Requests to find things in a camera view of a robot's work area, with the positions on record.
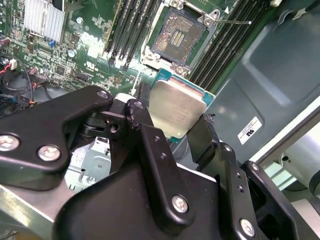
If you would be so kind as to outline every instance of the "sticker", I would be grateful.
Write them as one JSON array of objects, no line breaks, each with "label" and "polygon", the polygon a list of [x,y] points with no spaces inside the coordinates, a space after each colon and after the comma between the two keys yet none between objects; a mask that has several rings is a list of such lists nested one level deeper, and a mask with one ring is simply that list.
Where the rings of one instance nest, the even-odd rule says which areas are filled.
[{"label": "sticker", "polygon": [[306,12],[306,9],[305,8],[302,8],[302,9],[300,9],[297,13],[296,13],[296,15],[292,18],[292,21],[293,20],[296,20],[296,19],[299,19],[303,14],[306,14],[307,12]]},{"label": "sticker", "polygon": [[262,127],[262,123],[259,121],[259,119],[255,116],[247,126],[238,134],[238,139],[240,140],[240,143],[243,145],[246,143],[246,141],[249,140],[255,134],[259,128]]}]

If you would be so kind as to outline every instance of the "white label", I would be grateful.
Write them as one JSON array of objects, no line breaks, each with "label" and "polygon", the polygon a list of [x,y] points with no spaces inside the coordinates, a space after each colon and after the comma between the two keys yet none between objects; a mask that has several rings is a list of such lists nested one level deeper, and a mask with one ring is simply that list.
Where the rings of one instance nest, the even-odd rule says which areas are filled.
[{"label": "white label", "polygon": [[259,119],[255,116],[247,126],[238,134],[238,139],[240,140],[240,143],[243,145],[246,143],[246,141],[251,138],[259,128],[261,128],[262,123],[259,121]]}]

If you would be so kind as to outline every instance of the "metal bracket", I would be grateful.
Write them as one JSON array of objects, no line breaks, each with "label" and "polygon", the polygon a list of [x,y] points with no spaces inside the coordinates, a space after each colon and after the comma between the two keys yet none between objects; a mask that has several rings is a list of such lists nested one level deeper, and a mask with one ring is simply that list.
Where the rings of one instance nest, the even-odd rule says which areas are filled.
[{"label": "metal bracket", "polygon": [[109,93],[88,86],[0,119],[0,143],[9,147],[0,149],[0,183],[32,190],[58,186],[70,162],[65,125],[112,103]]}]

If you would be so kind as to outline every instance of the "capacitor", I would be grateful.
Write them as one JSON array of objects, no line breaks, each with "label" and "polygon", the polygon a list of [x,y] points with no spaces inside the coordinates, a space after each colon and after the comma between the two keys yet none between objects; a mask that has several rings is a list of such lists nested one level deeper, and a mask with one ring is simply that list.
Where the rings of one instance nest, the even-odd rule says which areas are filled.
[{"label": "capacitor", "polygon": [[29,75],[34,76],[36,75],[37,72],[38,72],[38,68],[34,66],[29,70]]},{"label": "capacitor", "polygon": [[6,37],[0,40],[0,46],[7,46],[11,43],[11,39]]},{"label": "capacitor", "polygon": [[84,19],[83,19],[82,17],[78,16],[78,17],[76,18],[76,23],[77,23],[77,24],[83,24],[83,23],[84,23]]},{"label": "capacitor", "polygon": [[68,50],[68,56],[70,58],[74,58],[76,55],[77,55],[77,51],[76,50],[74,50],[74,49]]}]

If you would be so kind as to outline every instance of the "ram slot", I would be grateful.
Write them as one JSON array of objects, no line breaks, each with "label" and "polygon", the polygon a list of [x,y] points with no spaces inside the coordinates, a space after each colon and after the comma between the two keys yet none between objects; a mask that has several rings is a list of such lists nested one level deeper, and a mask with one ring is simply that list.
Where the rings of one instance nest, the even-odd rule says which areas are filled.
[{"label": "ram slot", "polygon": [[214,86],[214,84],[218,81],[218,79],[221,77],[221,75],[223,74],[223,72],[226,70],[226,68],[229,66],[229,64],[233,61],[235,55],[237,53],[239,53],[239,51],[241,50],[243,44],[248,40],[248,38],[250,37],[250,35],[252,34],[252,32],[255,30],[255,27],[258,26],[259,22],[265,17],[266,12],[260,14],[259,16],[257,16],[257,18],[255,19],[255,23],[253,24],[253,27],[247,28],[247,31],[244,33],[243,35],[243,39],[239,40],[239,43],[236,45],[234,51],[233,51],[233,55],[228,56],[228,58],[226,58],[222,63],[220,63],[220,68],[215,71],[214,75],[210,77],[210,81],[208,81],[208,83],[206,84],[205,88],[211,90],[212,87]]},{"label": "ram slot", "polygon": [[130,33],[128,35],[128,38],[125,42],[124,47],[121,50],[121,54],[120,54],[121,60],[124,59],[126,52],[128,50],[129,44],[132,41],[134,34],[137,32],[137,29],[139,29],[139,26],[141,25],[141,20],[146,15],[146,11],[148,10],[148,7],[150,6],[150,2],[151,2],[151,0],[144,1],[141,10],[138,12],[138,16],[135,18],[134,23],[133,23],[133,27],[130,28]]},{"label": "ram slot", "polygon": [[[248,4],[250,0],[246,0],[246,1],[240,1],[237,6],[235,7],[235,9],[232,11],[231,15],[229,16],[228,20],[236,20],[236,19],[240,19],[239,15],[242,13],[242,9],[244,6],[246,6]],[[194,71],[192,71],[189,80],[195,84],[199,84],[198,83],[198,76],[205,71],[205,69],[208,67],[210,59],[212,58],[212,55],[215,54],[215,52],[217,51],[217,45],[223,41],[227,35],[228,32],[230,31],[232,25],[230,24],[224,24],[221,28],[221,30],[218,32],[217,36],[214,39],[214,42],[212,43],[212,45],[210,46],[209,50],[205,53],[205,55],[203,56],[202,60],[199,62],[199,64],[197,65],[196,69]]]},{"label": "ram slot", "polygon": [[116,25],[114,34],[113,34],[113,38],[111,41],[109,41],[107,47],[106,47],[106,51],[107,52],[114,52],[116,45],[118,44],[119,40],[121,39],[122,35],[123,35],[123,31],[126,27],[126,25],[128,24],[128,18],[130,16],[131,10],[134,7],[134,2],[136,0],[127,0],[125,2],[124,7],[122,8],[122,13],[121,13],[121,17]]},{"label": "ram slot", "polygon": [[[258,4],[257,2],[254,2],[251,7],[248,7],[246,11],[244,11],[243,13],[244,18],[241,18],[242,21],[253,22],[252,13],[254,13],[254,11],[257,11],[257,8],[256,8],[257,4]],[[199,86],[202,86],[203,84],[205,84],[204,82],[208,80],[208,75],[211,73],[212,69],[214,69],[214,67],[218,67],[216,63],[219,62],[219,60],[225,56],[224,53],[230,50],[229,46],[231,48],[234,46],[234,43],[240,39],[244,29],[248,27],[252,28],[253,26],[252,25],[232,26],[232,30],[230,31],[231,37],[226,37],[224,41],[217,46],[219,51],[216,51],[215,54],[212,55],[211,60],[209,62],[209,67],[206,69],[206,72],[203,72],[199,76],[198,83],[197,83]]]},{"label": "ram slot", "polygon": [[150,20],[150,24],[151,24],[151,21],[153,18],[152,12],[154,12],[153,10],[158,9],[160,3],[161,3],[160,0],[148,0],[147,1],[147,5],[145,6],[144,11],[140,16],[139,24],[137,26],[136,35],[133,38],[133,44],[131,45],[131,48],[129,48],[130,42],[128,42],[127,49],[124,49],[124,51],[123,51],[123,57],[127,56],[126,61],[125,61],[125,65],[123,66],[124,70],[128,69],[130,62],[135,55],[135,52],[136,52],[136,49],[139,45],[140,40],[142,38],[144,38],[143,32],[146,29],[148,20]]},{"label": "ram slot", "polygon": [[225,24],[217,34],[209,51],[205,54],[190,80],[200,87],[210,90],[221,75],[221,70],[228,66],[238,49],[243,46],[255,26],[269,9],[265,1],[245,1],[239,3],[230,16],[230,20],[252,21],[252,25]]}]

